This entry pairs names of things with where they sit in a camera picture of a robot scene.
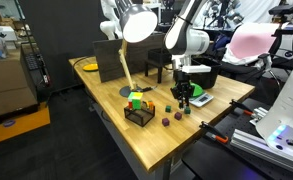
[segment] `white machine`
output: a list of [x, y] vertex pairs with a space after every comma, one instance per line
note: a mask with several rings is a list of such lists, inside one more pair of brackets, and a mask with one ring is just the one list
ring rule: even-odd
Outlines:
[[[185, 59], [189, 58], [190, 55], [205, 52], [208, 47], [207, 33], [192, 29], [192, 23], [205, 2], [186, 0], [180, 14], [166, 35], [165, 45], [173, 54], [173, 58], [176, 57], [173, 61], [174, 68], [178, 72], [182, 72], [181, 66], [190, 65]], [[183, 76], [179, 75], [179, 77], [182, 77], [181, 84], [187, 82]], [[293, 161], [293, 71], [273, 107], [257, 123], [256, 128], [272, 151]]]
[[109, 21], [100, 23], [101, 31], [106, 34], [109, 40], [122, 39], [123, 33], [119, 26], [119, 19], [115, 14], [117, 8], [115, 0], [100, 0], [100, 2], [104, 16], [109, 19]]

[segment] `desk lamp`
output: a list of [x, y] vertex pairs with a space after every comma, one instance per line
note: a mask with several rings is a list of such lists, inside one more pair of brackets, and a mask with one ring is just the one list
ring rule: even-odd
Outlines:
[[123, 32], [123, 41], [119, 52], [129, 86], [121, 88], [120, 95], [128, 97], [130, 92], [137, 90], [137, 85], [132, 81], [126, 63], [127, 42], [136, 43], [146, 39], [157, 26], [157, 16], [148, 7], [142, 4], [132, 4], [130, 0], [116, 0], [119, 24]]

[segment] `floor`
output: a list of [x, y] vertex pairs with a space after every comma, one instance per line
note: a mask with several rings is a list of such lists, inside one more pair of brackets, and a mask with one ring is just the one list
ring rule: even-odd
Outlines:
[[[256, 85], [251, 98], [276, 98], [272, 79], [249, 83]], [[50, 124], [0, 142], [0, 180], [137, 179], [89, 99], [83, 88], [54, 94]], [[181, 163], [171, 179], [196, 178]]]

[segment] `lamp arm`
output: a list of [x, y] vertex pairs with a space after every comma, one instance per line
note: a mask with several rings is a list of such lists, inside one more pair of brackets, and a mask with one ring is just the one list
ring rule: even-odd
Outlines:
[[130, 87], [131, 90], [135, 90], [137, 88], [137, 86], [136, 86], [136, 83], [133, 83], [133, 81], [132, 81], [132, 78], [130, 76], [130, 72], [129, 72], [129, 69], [128, 69], [128, 66], [127, 66], [127, 63], [126, 63], [126, 58], [125, 58], [125, 56], [126, 56], [126, 50], [127, 50], [127, 41], [123, 39], [123, 41], [122, 41], [122, 47], [118, 51], [119, 58], [120, 58], [120, 61], [122, 63], [122, 66], [123, 66], [123, 69], [124, 69], [126, 78], [128, 80], [129, 87]]

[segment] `lamp shade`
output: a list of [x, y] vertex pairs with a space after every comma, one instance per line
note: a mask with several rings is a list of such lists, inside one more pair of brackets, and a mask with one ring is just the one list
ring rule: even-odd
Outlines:
[[123, 38], [130, 43], [146, 39], [157, 26], [157, 16], [148, 7], [132, 4], [120, 16]]

